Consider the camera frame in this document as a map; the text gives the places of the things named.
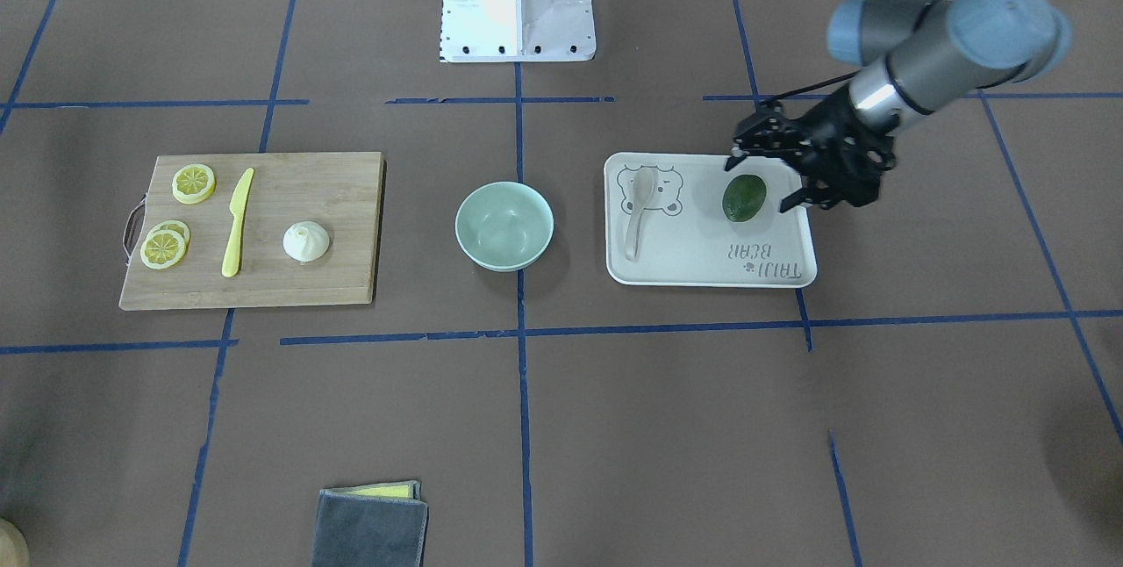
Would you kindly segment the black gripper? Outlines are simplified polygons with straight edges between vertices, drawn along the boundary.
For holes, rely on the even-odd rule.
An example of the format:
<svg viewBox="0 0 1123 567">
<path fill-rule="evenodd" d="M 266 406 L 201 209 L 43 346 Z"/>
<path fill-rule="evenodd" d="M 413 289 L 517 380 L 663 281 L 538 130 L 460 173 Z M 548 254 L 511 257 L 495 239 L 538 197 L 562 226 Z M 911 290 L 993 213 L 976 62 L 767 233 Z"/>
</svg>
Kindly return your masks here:
<svg viewBox="0 0 1123 567">
<path fill-rule="evenodd" d="M 779 99 L 758 104 L 734 127 L 725 172 L 750 156 L 778 159 L 797 171 L 803 184 L 780 200 L 779 212 L 798 205 L 862 207 L 882 196 L 883 175 L 896 166 L 893 146 L 891 135 L 862 124 L 844 84 L 798 118 L 785 115 Z"/>
</svg>

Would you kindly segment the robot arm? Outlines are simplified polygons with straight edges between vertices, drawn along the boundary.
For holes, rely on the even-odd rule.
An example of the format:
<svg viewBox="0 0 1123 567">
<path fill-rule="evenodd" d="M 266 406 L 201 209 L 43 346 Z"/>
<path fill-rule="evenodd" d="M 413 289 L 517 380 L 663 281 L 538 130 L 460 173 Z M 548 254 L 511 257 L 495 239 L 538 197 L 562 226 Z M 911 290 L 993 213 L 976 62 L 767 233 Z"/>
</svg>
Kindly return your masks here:
<svg viewBox="0 0 1123 567">
<path fill-rule="evenodd" d="M 846 0 L 827 51 L 853 74 L 798 118 L 782 97 L 755 103 L 734 127 L 725 171 L 772 158 L 797 172 L 803 184 L 782 212 L 871 204 L 896 166 L 898 132 L 973 90 L 1046 74 L 1071 44 L 1069 19 L 1049 0 Z"/>
</svg>

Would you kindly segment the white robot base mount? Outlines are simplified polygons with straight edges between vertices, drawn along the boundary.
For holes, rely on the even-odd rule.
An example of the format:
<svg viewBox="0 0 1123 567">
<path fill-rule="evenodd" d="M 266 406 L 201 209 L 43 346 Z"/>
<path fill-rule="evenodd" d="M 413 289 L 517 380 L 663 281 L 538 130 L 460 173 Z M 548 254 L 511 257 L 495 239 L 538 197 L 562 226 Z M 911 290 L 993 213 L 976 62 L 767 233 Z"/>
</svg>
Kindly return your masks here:
<svg viewBox="0 0 1123 567">
<path fill-rule="evenodd" d="M 597 55 L 593 0 L 442 0 L 445 63 L 583 62 Z"/>
</svg>

